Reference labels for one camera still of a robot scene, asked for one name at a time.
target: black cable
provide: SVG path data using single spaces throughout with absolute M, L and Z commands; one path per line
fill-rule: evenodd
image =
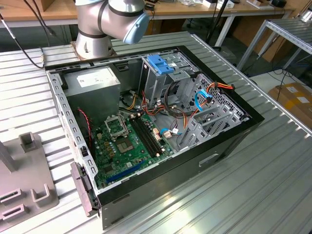
M 244 70 L 242 70 L 242 72 L 244 73 L 244 72 L 246 72 L 249 68 L 252 68 L 252 67 L 255 65 L 255 63 L 268 51 L 268 49 L 271 48 L 271 46 L 276 42 L 276 40 L 277 40 L 279 37 L 280 37 L 280 35 L 278 35 L 277 37 L 275 37 L 275 38 L 272 40 L 271 44 L 265 49 L 265 51 L 263 51 L 262 54 L 259 55 L 259 56 L 255 59 L 255 61 L 254 61 L 250 66 L 248 66 L 247 68 L 245 68 Z
M 33 12 L 33 14 L 35 15 L 35 17 L 36 17 L 37 20 L 39 21 L 40 25 L 42 26 L 42 28 L 43 28 L 43 30 L 44 30 L 44 33 L 45 33 L 45 36 L 46 36 L 46 38 L 47 38 L 48 47 L 50 47 L 50 40 L 49 40 L 49 37 L 48 37 L 48 33 L 47 33 L 47 31 L 46 31 L 46 29 L 45 29 L 43 23 L 42 23 L 41 20 L 39 19 L 38 15 L 37 15 L 36 12 L 34 11 L 34 9 L 33 9 L 33 8 L 31 7 L 31 5 L 28 3 L 28 1 L 26 1 L 26 0 L 23 0 L 23 1 L 24 1 L 24 3 L 28 6 L 28 8 Z
M 45 30 L 53 37 L 55 37 L 56 39 L 58 39 L 61 43 L 66 44 L 66 42 L 63 42 L 61 39 L 58 38 L 57 34 L 54 32 L 54 30 L 52 28 L 50 28 L 49 26 L 46 25 L 45 21 L 42 18 L 41 12 L 38 8 L 37 3 L 35 2 L 35 0 L 32 0 L 33 4 L 35 5 L 35 8 L 37 10 L 38 15 L 34 12 L 33 8 L 29 5 L 28 7 L 31 8 L 32 12 L 35 14 L 35 16 L 37 17 L 38 21 L 40 22 L 40 24 L 45 28 Z
M 285 40 L 285 38 L 282 39 L 281 43 L 279 44 L 277 50 L 275 51 L 274 53 L 274 56 L 272 58 L 272 70 L 274 69 L 274 59 L 275 59 L 275 56 L 276 56 L 276 53 L 278 52 L 279 48 L 281 47 L 281 45 L 283 44 L 283 41 Z
M 276 98 L 276 101 L 278 102 L 278 98 L 279 98 L 279 95 L 281 94 L 281 90 L 282 90 L 282 83 L 284 81 L 284 78 L 286 76 L 287 73 L 284 74 L 283 78 L 282 78 L 282 81 L 281 81 L 281 84 L 279 85 L 279 91 L 278 91 L 278 95 L 277 95 L 277 98 Z
M 23 51 L 23 53 L 24 53 L 25 56 L 29 59 L 29 61 L 31 61 L 31 63 L 32 63 L 33 65 L 35 65 L 37 68 L 43 69 L 43 68 L 44 68 L 44 51 L 43 51 L 43 49 L 40 47 L 40 50 L 42 51 L 42 54 L 43 54 L 43 55 L 42 55 L 43 57 L 41 57 L 43 66 L 40 67 L 40 66 L 38 66 L 38 65 L 28 56 L 28 54 L 27 54 L 27 53 L 25 52 L 25 50 L 22 48 L 22 46 L 20 45 L 19 41 L 16 39 L 16 37 L 15 37 L 14 34 L 12 33 L 11 29 L 9 28 L 9 26 L 5 23 L 4 18 L 3 18 L 3 16 L 1 15 L 1 13 L 0 13 L 0 20 L 2 21 L 3 25 L 5 26 L 5 28 L 6 28 L 7 31 L 9 32 L 9 34 L 11 35 L 12 39 L 15 41 L 16 45 L 18 45 L 18 47 L 20 48 L 20 50 Z
M 152 31 L 151 33 L 153 34 L 153 30 L 154 30 L 154 20 L 155 20 L 155 9 L 154 10 L 150 10 L 153 17 L 151 18 L 150 22 L 152 21 Z
M 272 78 L 276 79 L 277 81 L 281 82 L 281 80 L 279 80 L 278 78 L 275 78 L 274 76 L 272 76 L 269 72 L 267 72 Z
M 215 3 L 215 6 L 214 6 L 214 14 L 213 14 L 213 18 L 212 18 L 212 24 L 210 25 L 210 28 L 207 30 L 207 34 L 206 34 L 206 38 L 208 38 L 212 28 L 213 28 L 213 24 L 215 22 L 215 11 L 216 11 L 216 5 L 218 4 L 218 2 Z
M 220 20 L 221 20 L 221 17 L 222 17 L 222 14 L 224 12 L 224 9 L 226 7 L 226 5 L 228 4 L 228 0 L 224 0 L 221 8 L 220 8 L 220 11 L 215 19 L 215 22 L 214 22 L 214 25 L 213 25 L 213 28 L 211 30 L 211 32 L 209 33 L 208 37 L 206 38 L 206 43 L 209 44 L 213 34 L 214 34 L 214 31 L 215 31 L 215 28 L 217 27 L 217 25 L 219 24 Z

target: metal rack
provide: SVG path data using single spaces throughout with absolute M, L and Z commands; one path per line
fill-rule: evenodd
M 307 129 L 241 72 L 186 32 L 144 37 L 139 44 L 114 40 L 118 54 L 185 45 L 265 117 L 264 122 L 210 169 L 113 225 L 106 233 L 309 233 L 312 227 L 312 139 Z M 71 46 L 45 48 L 48 65 L 77 61 Z M 40 50 L 28 50 L 32 58 Z M 20 51 L 0 54 L 0 140 L 38 133 L 59 205 L 3 234 L 102 233 L 87 218 L 70 163 L 74 156 L 60 125 L 45 72 Z
M 266 49 L 270 46 L 272 40 L 276 37 L 276 34 L 279 34 L 283 38 L 289 40 L 294 45 L 299 47 L 298 50 L 284 65 L 284 69 L 291 64 L 291 62 L 296 58 L 301 50 L 312 54 L 312 25 L 302 22 L 298 18 L 265 20 L 261 25 L 259 31 L 255 35 L 253 41 L 250 43 L 242 59 L 240 60 L 237 66 L 238 70 L 241 70 L 243 68 L 254 47 L 257 45 L 258 41 L 261 39 L 261 36 L 267 28 L 271 29 L 273 33 L 270 35 L 270 37 L 260 50 L 259 55 L 266 51 Z

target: blue drive bracket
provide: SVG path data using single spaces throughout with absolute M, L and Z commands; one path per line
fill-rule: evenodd
M 167 64 L 166 60 L 161 58 L 159 55 L 150 55 L 147 57 L 147 60 L 161 75 L 172 73 L 175 71 L 172 67 L 170 67 Z

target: blue plastic clip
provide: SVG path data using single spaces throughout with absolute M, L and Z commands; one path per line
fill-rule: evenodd
M 197 100 L 197 95 L 198 94 L 202 94 L 205 98 L 212 98 L 213 96 L 208 94 L 205 90 L 201 89 L 200 91 L 198 91 L 196 94 L 195 94 L 195 105 L 196 107 L 199 109 L 199 111 L 203 111 L 203 109 L 200 107 L 199 103 L 198 103 L 198 100 Z
M 152 66 L 158 71 L 159 74 L 168 74 L 172 73 L 175 70 L 170 67 L 166 60 L 161 58 L 159 55 L 150 55 L 147 57 L 147 60 L 152 64 Z

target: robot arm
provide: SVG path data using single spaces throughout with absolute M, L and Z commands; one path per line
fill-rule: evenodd
M 143 0 L 76 0 L 77 53 L 85 59 L 110 55 L 109 36 L 134 44 L 144 35 L 149 17 Z

